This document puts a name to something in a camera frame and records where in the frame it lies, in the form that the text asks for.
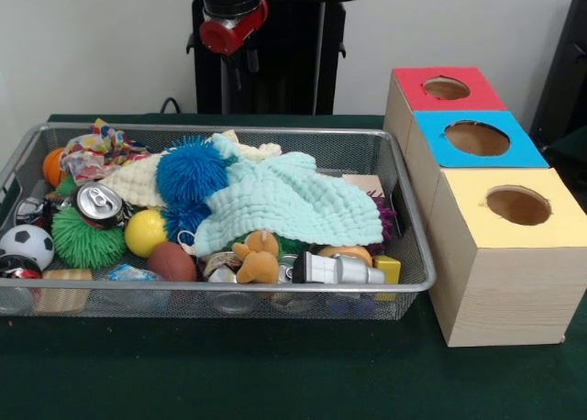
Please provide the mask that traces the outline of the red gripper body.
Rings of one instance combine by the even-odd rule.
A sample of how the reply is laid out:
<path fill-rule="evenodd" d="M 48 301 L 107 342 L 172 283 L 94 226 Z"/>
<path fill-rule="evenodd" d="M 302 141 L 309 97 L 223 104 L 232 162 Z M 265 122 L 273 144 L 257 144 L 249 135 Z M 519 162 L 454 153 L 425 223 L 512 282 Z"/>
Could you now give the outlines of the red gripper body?
<path fill-rule="evenodd" d="M 205 8 L 204 22 L 199 27 L 200 40 L 210 51 L 230 56 L 261 28 L 268 13 L 266 0 L 260 0 L 249 12 L 230 17 L 215 16 Z"/>

